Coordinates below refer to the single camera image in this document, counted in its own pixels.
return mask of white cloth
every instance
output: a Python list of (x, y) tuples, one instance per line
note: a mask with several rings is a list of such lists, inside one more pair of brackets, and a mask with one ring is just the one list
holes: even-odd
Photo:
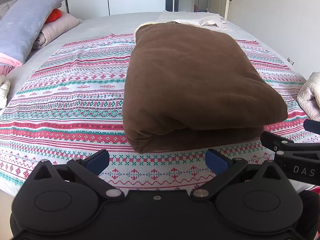
[(7, 106), (7, 95), (10, 88), (10, 81), (5, 79), (4, 75), (0, 76), (0, 109)]
[(226, 27), (226, 21), (216, 13), (189, 13), (189, 12), (168, 12), (163, 11), (156, 20), (156, 23), (177, 22), (181, 24), (202, 27), (203, 25), (217, 25), (220, 28)]
[(320, 121), (320, 72), (313, 72), (298, 93), (297, 101), (307, 116)]

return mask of mattress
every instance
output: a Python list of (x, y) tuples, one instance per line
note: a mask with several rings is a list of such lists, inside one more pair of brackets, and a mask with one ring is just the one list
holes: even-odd
[[(64, 164), (100, 149), (109, 151), (110, 164), (99, 177), (125, 193), (129, 189), (190, 191), (215, 176), (204, 163), (205, 148), (139, 155), (124, 135), (121, 106), (134, 48), (132, 33), (159, 15), (138, 13), (84, 21), (8, 74), (15, 85), (0, 120), (1, 190), (15, 195), (41, 159)], [(228, 26), (233, 30), (228, 34), (263, 80), (287, 103), (289, 118), (265, 129), (296, 142), (320, 141), (318, 135), (303, 129), (307, 116), (296, 101), (303, 85), (300, 78), (264, 44), (237, 26)], [(258, 138), (214, 148), (250, 163), (262, 163), (274, 155)]]

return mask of pink pillow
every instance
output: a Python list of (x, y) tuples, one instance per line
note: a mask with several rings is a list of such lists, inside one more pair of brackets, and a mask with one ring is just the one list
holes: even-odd
[(38, 37), (33, 43), (34, 49), (41, 49), (49, 44), (54, 39), (58, 38), (61, 34), (76, 27), (79, 20), (71, 14), (61, 12), (62, 16), (54, 22), (43, 25)]

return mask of blue-gray pillow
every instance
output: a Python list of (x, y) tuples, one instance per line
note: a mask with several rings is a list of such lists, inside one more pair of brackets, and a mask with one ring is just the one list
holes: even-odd
[(0, 63), (21, 66), (53, 9), (63, 0), (18, 0), (0, 21)]

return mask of pink and teal striped bedspread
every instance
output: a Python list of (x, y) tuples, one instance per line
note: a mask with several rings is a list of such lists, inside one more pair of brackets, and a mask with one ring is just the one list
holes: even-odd
[[(296, 142), (319, 141), (303, 129), (307, 116), (296, 101), (302, 86), (299, 78), (256, 41), (237, 42), (288, 106), (289, 118), (266, 130)], [(110, 165), (100, 178), (124, 192), (191, 190), (214, 177), (204, 163), (206, 149), (139, 155), (128, 144), (121, 109), (133, 48), (132, 34), (111, 34), (65, 44), (39, 67), (1, 116), (0, 189), (17, 193), (41, 159), (63, 164), (100, 149), (110, 153)], [(259, 139), (215, 149), (251, 163), (273, 158)]]

